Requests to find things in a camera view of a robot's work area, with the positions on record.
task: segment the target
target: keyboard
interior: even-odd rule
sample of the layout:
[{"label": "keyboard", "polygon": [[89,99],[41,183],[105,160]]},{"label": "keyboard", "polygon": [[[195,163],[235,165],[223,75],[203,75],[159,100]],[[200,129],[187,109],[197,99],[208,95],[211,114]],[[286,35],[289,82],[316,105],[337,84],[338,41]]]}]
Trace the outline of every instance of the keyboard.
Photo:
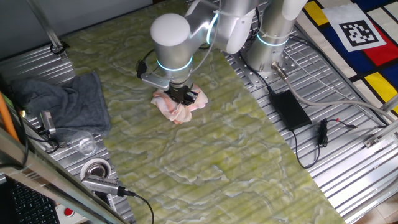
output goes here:
[{"label": "keyboard", "polygon": [[5,187],[11,195],[11,201],[5,203],[14,206],[16,212],[14,221],[10,223],[59,224],[54,201],[21,183],[7,181],[5,184],[7,186],[2,184],[2,191]]}]

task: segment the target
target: orange tube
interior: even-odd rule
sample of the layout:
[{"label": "orange tube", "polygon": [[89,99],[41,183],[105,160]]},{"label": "orange tube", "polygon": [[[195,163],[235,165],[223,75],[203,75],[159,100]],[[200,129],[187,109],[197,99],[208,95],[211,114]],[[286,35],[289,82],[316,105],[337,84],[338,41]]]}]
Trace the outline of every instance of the orange tube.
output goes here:
[{"label": "orange tube", "polygon": [[8,111],[7,104],[2,97],[0,92],[0,113],[4,120],[4,124],[6,125],[7,132],[19,142],[18,135],[15,132],[14,124],[12,123],[10,112]]}]

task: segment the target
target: clear plastic cup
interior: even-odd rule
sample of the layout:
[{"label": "clear plastic cup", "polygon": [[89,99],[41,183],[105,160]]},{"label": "clear plastic cup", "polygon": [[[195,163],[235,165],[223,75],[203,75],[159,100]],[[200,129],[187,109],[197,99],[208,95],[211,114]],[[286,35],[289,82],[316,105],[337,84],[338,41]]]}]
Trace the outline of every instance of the clear plastic cup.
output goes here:
[{"label": "clear plastic cup", "polygon": [[78,131],[72,136],[72,148],[86,156],[92,156],[97,152],[97,144],[88,131]]}]

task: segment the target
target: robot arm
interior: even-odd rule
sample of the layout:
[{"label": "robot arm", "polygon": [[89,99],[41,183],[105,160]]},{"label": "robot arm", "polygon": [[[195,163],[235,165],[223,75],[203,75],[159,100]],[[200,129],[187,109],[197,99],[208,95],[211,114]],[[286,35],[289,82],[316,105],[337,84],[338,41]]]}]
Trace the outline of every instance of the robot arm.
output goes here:
[{"label": "robot arm", "polygon": [[[246,54],[253,69],[265,76],[272,72],[274,62],[282,62],[284,46],[306,2],[271,0],[268,3],[257,39]],[[257,5],[258,0],[224,0],[218,7],[207,0],[196,0],[184,17],[178,14],[158,17],[150,34],[164,76],[144,74],[142,81],[165,91],[177,103],[194,103],[197,94],[191,91],[192,55],[204,43],[229,54],[238,52],[248,37]]]},{"label": "robot arm", "polygon": [[257,0],[227,0],[219,9],[207,0],[196,0],[184,17],[158,17],[150,34],[164,76],[144,74],[142,81],[165,91],[177,103],[192,104],[196,99],[191,91],[192,55],[204,43],[235,54],[247,39],[256,6]]}]

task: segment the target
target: black power adapter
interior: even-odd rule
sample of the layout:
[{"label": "black power adapter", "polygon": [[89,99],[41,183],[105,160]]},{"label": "black power adapter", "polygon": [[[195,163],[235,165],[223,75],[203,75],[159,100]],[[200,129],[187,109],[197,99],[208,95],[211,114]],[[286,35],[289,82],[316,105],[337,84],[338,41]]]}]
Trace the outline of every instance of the black power adapter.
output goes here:
[{"label": "black power adapter", "polygon": [[312,124],[311,119],[290,90],[282,93],[272,91],[269,99],[289,131]]}]

